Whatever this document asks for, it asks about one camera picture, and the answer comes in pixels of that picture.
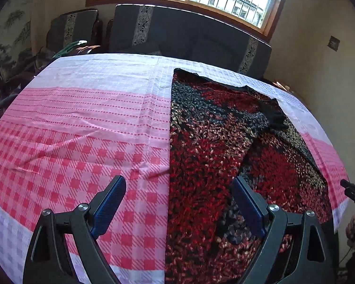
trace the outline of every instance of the wall switch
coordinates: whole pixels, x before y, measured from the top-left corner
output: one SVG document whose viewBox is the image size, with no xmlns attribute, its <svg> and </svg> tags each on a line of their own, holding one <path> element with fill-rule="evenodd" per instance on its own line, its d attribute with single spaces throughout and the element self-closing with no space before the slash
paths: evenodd
<svg viewBox="0 0 355 284">
<path fill-rule="evenodd" d="M 333 49 L 334 51 L 338 51 L 339 43 L 341 41 L 336 39 L 334 36 L 330 37 L 330 41 L 328 42 L 328 47 Z"/>
</svg>

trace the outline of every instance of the red and black garment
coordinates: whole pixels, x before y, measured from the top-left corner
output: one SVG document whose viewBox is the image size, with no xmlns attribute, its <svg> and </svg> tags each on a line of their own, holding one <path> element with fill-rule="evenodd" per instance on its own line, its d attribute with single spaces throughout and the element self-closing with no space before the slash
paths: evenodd
<svg viewBox="0 0 355 284">
<path fill-rule="evenodd" d="M 236 176 L 268 203 L 332 224 L 326 180 L 275 99 L 175 69 L 170 144 L 166 283 L 242 276 L 260 240 L 232 199 Z"/>
</svg>

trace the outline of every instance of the blue gripper pad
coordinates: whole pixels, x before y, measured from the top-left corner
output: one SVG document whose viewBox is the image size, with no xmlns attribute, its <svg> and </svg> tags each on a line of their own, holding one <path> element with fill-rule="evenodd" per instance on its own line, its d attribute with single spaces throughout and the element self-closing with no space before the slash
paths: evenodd
<svg viewBox="0 0 355 284">
<path fill-rule="evenodd" d="M 236 177 L 231 184 L 234 200 L 238 205 L 246 224 L 252 234 L 258 238 L 264 238 L 266 229 L 263 214 L 268 214 L 267 202 L 259 193 L 255 193 L 242 177 Z"/>
<path fill-rule="evenodd" d="M 126 192 L 126 181 L 122 176 L 109 189 L 101 204 L 93 214 L 93 227 L 91 235 L 96 240 L 104 235 L 112 222 Z"/>
</svg>

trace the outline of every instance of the window frame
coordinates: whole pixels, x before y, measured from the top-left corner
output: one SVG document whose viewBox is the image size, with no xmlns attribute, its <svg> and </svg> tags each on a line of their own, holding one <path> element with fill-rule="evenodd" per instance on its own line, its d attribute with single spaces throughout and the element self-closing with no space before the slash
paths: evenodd
<svg viewBox="0 0 355 284">
<path fill-rule="evenodd" d="M 85 6 L 92 7 L 103 4 L 148 4 L 188 10 L 235 26 L 268 43 L 275 31 L 284 3 L 285 0 L 270 1 L 266 12 L 266 19 L 263 21 L 261 28 L 258 28 L 231 13 L 191 0 L 86 0 Z"/>
</svg>

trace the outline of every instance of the tablecloth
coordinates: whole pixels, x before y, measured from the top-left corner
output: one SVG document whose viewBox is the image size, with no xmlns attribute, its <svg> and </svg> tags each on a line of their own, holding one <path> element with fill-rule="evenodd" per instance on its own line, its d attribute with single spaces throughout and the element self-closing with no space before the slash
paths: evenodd
<svg viewBox="0 0 355 284">
<path fill-rule="evenodd" d="M 347 205 L 339 185 L 346 171 L 320 124 L 292 95 L 232 71 L 175 58 L 60 58 L 0 120 L 0 264 L 14 283 L 22 283 L 41 211 L 62 212 L 89 202 L 117 174 L 126 178 L 126 195 L 98 243 L 122 283 L 164 283 L 175 68 L 276 98 L 328 181 L 337 229 Z M 73 238 L 67 241 L 80 281 L 89 283 Z"/>
</svg>

